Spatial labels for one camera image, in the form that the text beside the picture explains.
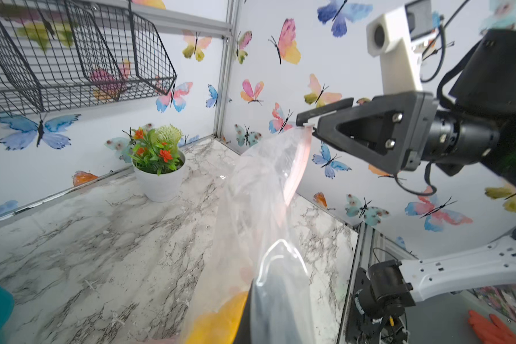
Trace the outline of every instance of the marble countertop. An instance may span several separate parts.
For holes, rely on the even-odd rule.
[[[211,138],[184,152],[189,173],[172,202],[149,201],[127,171],[0,222],[0,286],[15,299],[8,343],[130,343],[179,333],[238,159]],[[357,234],[301,196],[291,207],[316,342],[334,343]]]

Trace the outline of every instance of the wire basket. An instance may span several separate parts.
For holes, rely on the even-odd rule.
[[[130,9],[0,0],[0,116],[166,95],[175,79],[157,29]]]

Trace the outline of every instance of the clear plastic bag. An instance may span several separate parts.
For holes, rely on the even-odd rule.
[[[294,128],[241,155],[179,343],[232,344],[251,284],[253,343],[314,343],[309,275],[288,221],[310,145],[311,128]]]

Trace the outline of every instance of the potted plant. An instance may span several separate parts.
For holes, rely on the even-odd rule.
[[[178,149],[180,129],[170,125],[157,129],[131,129],[132,164],[145,196],[153,202],[167,202],[178,195],[185,177],[185,156]]]

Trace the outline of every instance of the screw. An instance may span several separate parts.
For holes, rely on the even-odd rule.
[[[386,149],[392,149],[392,148],[394,148],[395,145],[396,145],[396,142],[394,140],[387,139],[386,143],[384,144],[384,147],[386,147]]]
[[[398,112],[397,114],[392,115],[392,122],[399,123],[403,119],[403,114]]]

